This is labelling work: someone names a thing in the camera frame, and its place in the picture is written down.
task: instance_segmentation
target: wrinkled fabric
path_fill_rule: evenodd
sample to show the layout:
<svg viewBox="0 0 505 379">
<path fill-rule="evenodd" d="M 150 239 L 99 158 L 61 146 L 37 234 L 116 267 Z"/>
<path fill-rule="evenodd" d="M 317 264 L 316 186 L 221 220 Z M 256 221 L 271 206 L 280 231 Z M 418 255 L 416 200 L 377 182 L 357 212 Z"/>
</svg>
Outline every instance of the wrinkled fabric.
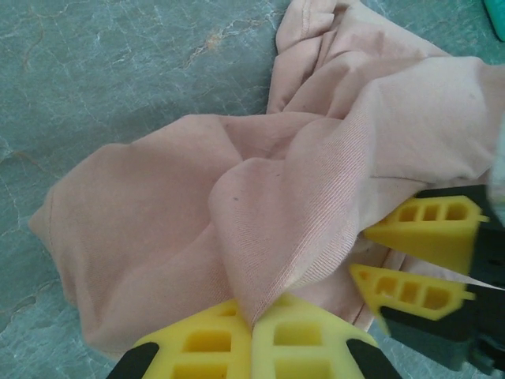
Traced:
<svg viewBox="0 0 505 379">
<path fill-rule="evenodd" d="M 359 234 L 419 190 L 486 174 L 505 67 L 354 1 L 293 0 L 276 42 L 267 114 L 106 145 L 32 217 L 94 348 L 119 356 L 229 298 L 254 325 L 284 291 L 367 328 L 351 262 L 467 280 Z"/>
</svg>

